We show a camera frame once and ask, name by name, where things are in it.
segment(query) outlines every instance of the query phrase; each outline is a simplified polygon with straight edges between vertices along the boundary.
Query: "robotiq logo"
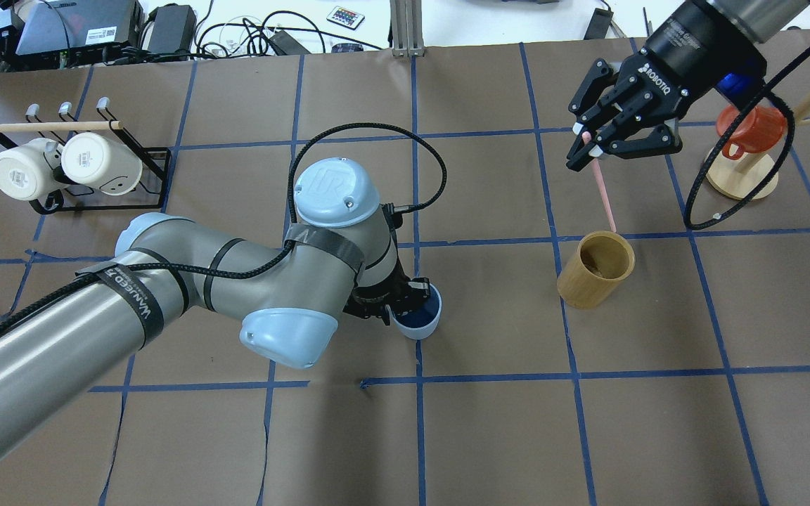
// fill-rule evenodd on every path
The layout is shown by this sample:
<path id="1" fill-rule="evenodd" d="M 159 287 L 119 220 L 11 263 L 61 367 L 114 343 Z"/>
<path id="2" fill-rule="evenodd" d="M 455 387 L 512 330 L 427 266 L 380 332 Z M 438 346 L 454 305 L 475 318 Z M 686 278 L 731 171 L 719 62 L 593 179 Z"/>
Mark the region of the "robotiq logo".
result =
<path id="1" fill-rule="evenodd" d="M 108 276 L 109 278 L 112 278 L 113 282 L 115 282 L 118 286 L 127 291 L 127 294 L 129 294 L 129 296 L 131 296 L 133 300 L 136 301 L 136 304 L 139 304 L 139 307 L 137 308 L 137 313 L 139 313 L 139 316 L 141 316 L 143 319 L 148 320 L 148 315 L 152 314 L 152 310 L 148 308 L 148 302 L 146 302 L 147 296 L 142 294 L 141 291 L 139 291 L 139 288 L 136 285 L 136 283 L 131 279 L 126 279 L 121 274 L 121 271 L 115 268 L 105 270 L 105 275 Z"/>
<path id="2" fill-rule="evenodd" d="M 639 73 L 646 74 L 646 76 L 648 76 L 652 80 L 652 83 L 655 83 L 655 86 L 658 86 L 658 89 L 662 90 L 662 93 L 664 93 L 665 95 L 671 93 L 671 87 L 664 82 L 664 79 L 662 79 L 661 76 L 659 76 L 656 71 L 652 70 L 652 68 L 649 68 L 649 62 L 646 62 L 646 64 L 643 65 L 643 67 L 639 67 Z"/>

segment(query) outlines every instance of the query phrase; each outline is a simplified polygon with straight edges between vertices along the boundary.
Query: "white label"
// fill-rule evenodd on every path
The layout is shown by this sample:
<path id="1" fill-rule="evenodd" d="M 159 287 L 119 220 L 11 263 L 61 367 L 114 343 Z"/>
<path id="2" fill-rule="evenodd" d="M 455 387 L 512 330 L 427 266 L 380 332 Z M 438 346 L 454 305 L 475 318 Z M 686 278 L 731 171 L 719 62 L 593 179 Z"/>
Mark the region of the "white label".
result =
<path id="1" fill-rule="evenodd" d="M 12 185 L 18 188 L 26 188 L 30 182 L 26 173 L 19 169 L 11 169 L 8 173 L 8 179 L 12 182 Z"/>
<path id="2" fill-rule="evenodd" d="M 96 28 L 86 32 L 86 45 L 90 44 L 103 44 L 104 42 L 114 42 L 115 33 L 118 32 L 118 27 L 109 26 L 107 28 Z"/>

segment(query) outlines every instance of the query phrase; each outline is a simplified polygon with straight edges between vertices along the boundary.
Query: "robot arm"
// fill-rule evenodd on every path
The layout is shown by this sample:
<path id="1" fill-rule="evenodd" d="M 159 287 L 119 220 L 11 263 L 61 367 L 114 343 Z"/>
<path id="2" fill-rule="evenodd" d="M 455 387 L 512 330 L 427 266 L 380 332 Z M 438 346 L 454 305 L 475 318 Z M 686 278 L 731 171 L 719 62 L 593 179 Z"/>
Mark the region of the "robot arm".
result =
<path id="1" fill-rule="evenodd" d="M 68 288 L 39 308 L 32 304 L 0 336 L 0 459 L 192 305 L 241 320 L 243 345 L 292 368 L 314 365 L 343 311 L 387 323 L 391 313 L 412 339 L 430 335 L 441 309 L 438 292 L 403 272 L 396 214 L 380 205 L 359 164 L 346 158 L 313 164 L 296 183 L 295 202 L 307 223 L 290 227 L 286 239 L 295 246 L 261 275 L 229 274 L 266 265 L 276 250 L 186 218 L 144 214 L 121 234 L 112 261 L 81 271 L 78 281 L 96 276 L 96 282 Z M 139 264 L 211 270 L 133 270 Z"/>
<path id="2" fill-rule="evenodd" d="M 755 43 L 768 41 L 808 4 L 687 0 L 636 54 L 616 65 L 593 62 L 568 105 L 577 118 L 577 138 L 567 167 L 579 171 L 603 153 L 634 158 L 680 151 L 677 122 L 689 106 L 710 89 L 737 108 L 745 106 L 767 71 Z M 632 138 L 643 129 L 651 130 Z M 585 131 L 593 141 L 584 145 Z"/>

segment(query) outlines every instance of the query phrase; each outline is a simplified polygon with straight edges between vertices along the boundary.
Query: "remote control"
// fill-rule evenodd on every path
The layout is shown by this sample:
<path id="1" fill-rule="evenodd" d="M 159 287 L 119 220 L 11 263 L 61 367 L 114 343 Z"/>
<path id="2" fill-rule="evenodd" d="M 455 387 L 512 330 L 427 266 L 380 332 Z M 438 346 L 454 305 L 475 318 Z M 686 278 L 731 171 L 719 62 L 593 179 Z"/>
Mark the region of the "remote control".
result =
<path id="1" fill-rule="evenodd" d="M 363 22 L 364 15 L 337 6 L 328 14 L 327 20 L 328 22 L 334 22 L 337 23 L 337 25 L 342 25 L 348 29 L 354 30 Z"/>

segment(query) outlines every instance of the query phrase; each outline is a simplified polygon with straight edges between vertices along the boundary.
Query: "velcro strap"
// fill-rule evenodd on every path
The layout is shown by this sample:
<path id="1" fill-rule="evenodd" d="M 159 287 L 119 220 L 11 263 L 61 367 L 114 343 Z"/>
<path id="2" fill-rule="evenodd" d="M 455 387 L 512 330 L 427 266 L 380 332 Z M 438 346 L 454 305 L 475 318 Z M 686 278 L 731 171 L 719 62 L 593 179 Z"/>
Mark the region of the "velcro strap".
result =
<path id="1" fill-rule="evenodd" d="M 139 318 L 139 323 L 142 324 L 142 330 L 146 337 L 142 346 L 155 339 L 164 329 L 165 317 L 164 313 L 161 312 L 158 300 L 142 284 L 136 273 L 129 270 L 127 266 L 117 262 L 102 262 L 91 266 L 91 268 L 78 271 L 77 275 L 80 275 L 80 273 L 94 273 L 94 275 L 99 276 L 99 279 L 106 286 L 116 291 L 129 304 L 129 307 Z"/>
<path id="2" fill-rule="evenodd" d="M 294 240 L 317 247 L 346 263 L 355 273 L 359 273 L 364 264 L 364 253 L 356 243 L 327 228 L 319 228 L 306 223 L 290 224 L 285 240 Z"/>

